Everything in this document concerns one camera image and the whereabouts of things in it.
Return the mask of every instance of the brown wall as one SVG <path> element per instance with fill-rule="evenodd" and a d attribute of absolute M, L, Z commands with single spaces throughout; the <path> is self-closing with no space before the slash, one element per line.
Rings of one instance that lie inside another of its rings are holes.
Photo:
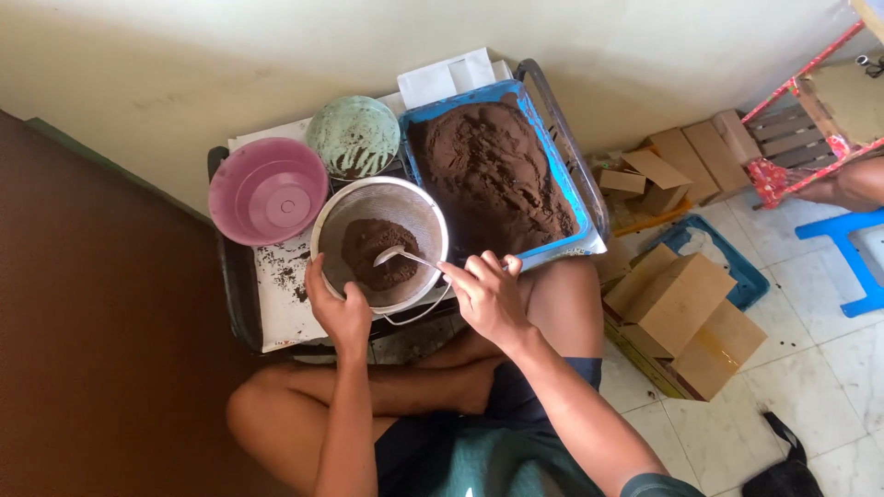
<path fill-rule="evenodd" d="M 208 226 L 0 112 L 0 495 L 285 494 L 225 428 L 258 364 Z"/>

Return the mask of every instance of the blue crate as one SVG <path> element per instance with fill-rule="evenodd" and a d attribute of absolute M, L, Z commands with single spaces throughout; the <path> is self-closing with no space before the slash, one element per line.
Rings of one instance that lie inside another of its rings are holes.
<path fill-rule="evenodd" d="M 463 105 L 465 103 L 499 102 L 501 97 L 503 97 L 503 95 L 506 95 L 507 93 L 516 94 L 519 104 L 519 110 L 522 111 L 522 114 L 524 114 L 526 118 L 528 118 L 529 124 L 531 124 L 531 126 L 534 127 L 535 132 L 537 132 L 537 137 L 540 139 L 540 143 L 543 146 L 544 153 L 546 154 L 546 160 L 549 161 L 552 178 L 553 180 L 555 180 L 556 183 L 559 184 L 559 188 L 561 188 L 561 192 L 562 194 L 564 194 L 565 200 L 568 201 L 568 204 L 571 206 L 571 210 L 574 212 L 574 217 L 578 225 L 577 233 L 574 233 L 571 236 L 562 240 L 553 241 L 551 243 L 547 243 L 546 245 L 542 245 L 526 252 L 522 252 L 521 254 L 517 254 L 516 256 L 524 260 L 527 257 L 549 253 L 550 258 L 552 258 L 555 256 L 555 252 L 557 252 L 556 249 L 584 238 L 590 232 L 592 224 L 590 213 L 586 209 L 586 204 L 583 203 L 583 199 L 581 198 L 581 196 L 577 194 L 577 188 L 574 184 L 574 181 L 571 180 L 571 176 L 568 174 L 568 168 L 565 166 L 561 155 L 559 155 L 559 151 L 555 148 L 555 145 L 553 144 L 553 138 L 544 128 L 543 120 L 537 115 L 537 110 L 535 110 L 534 108 L 534 103 L 531 102 L 531 99 L 528 96 L 528 90 L 525 88 L 525 85 L 521 81 L 498 81 L 486 87 L 477 88 L 457 96 L 443 98 L 438 102 L 428 103 L 422 107 L 417 107 L 410 111 L 405 111 L 404 113 L 402 113 L 402 115 L 400 115 L 399 117 L 399 126 L 402 136 L 401 149 L 405 151 L 405 155 L 408 158 L 408 160 L 403 162 L 405 162 L 406 169 L 408 170 L 408 175 L 414 180 L 415 183 L 417 183 L 417 186 L 424 188 L 421 173 L 417 170 L 417 166 L 415 164 L 415 156 L 412 153 L 411 145 L 408 143 L 408 127 L 414 123 L 424 122 L 426 120 L 441 116 L 454 107 Z M 539 263 L 532 265 L 539 265 L 543 262 L 544 260 L 542 260 L 541 257 L 541 261 Z"/>
<path fill-rule="evenodd" d="M 736 286 L 728 294 L 728 300 L 734 304 L 734 307 L 745 312 L 770 290 L 771 284 L 767 278 L 698 214 L 688 214 L 682 218 L 681 221 L 648 244 L 648 250 L 660 243 L 665 243 L 677 254 L 679 249 L 690 240 L 690 233 L 686 229 L 688 226 L 709 233 L 715 247 L 721 250 L 721 253 L 727 258 L 730 277 L 736 280 Z"/>

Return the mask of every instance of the shorts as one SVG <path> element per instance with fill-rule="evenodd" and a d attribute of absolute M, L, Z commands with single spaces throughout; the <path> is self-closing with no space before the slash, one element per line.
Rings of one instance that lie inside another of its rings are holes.
<path fill-rule="evenodd" d="M 565 361 L 598 391 L 602 379 L 600 358 L 565 357 Z M 420 462 L 420 455 L 450 438 L 464 419 L 469 419 L 474 426 L 509 428 L 558 438 L 528 380 L 514 363 L 506 362 L 494 370 L 488 407 L 482 416 L 463 417 L 455 412 L 439 411 L 428 416 L 401 417 L 381 435 L 375 442 L 378 495 L 392 493 Z"/>

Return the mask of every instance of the stool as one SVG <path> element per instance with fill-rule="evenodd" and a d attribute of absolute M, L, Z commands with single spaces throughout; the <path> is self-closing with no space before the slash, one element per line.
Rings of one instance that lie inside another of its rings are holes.
<path fill-rule="evenodd" d="M 873 310 L 884 309 L 884 287 L 875 281 L 875 277 L 869 271 L 865 261 L 859 255 L 857 248 L 847 238 L 850 232 L 884 224 L 884 208 L 874 212 L 853 212 L 836 218 L 823 219 L 809 225 L 795 228 L 795 235 L 799 240 L 805 240 L 814 236 L 828 235 L 832 238 L 835 246 L 841 250 L 841 255 L 847 260 L 847 264 L 857 276 L 859 284 L 865 291 L 865 298 L 854 302 L 848 302 L 841 306 L 844 316 L 855 317 Z"/>

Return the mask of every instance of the green bowl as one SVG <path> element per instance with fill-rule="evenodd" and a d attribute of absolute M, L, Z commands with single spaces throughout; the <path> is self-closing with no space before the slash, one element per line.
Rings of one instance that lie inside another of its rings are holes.
<path fill-rule="evenodd" d="M 307 145 L 336 180 L 378 174 L 399 151 L 399 122 L 384 104 L 367 96 L 342 96 L 313 116 Z"/>

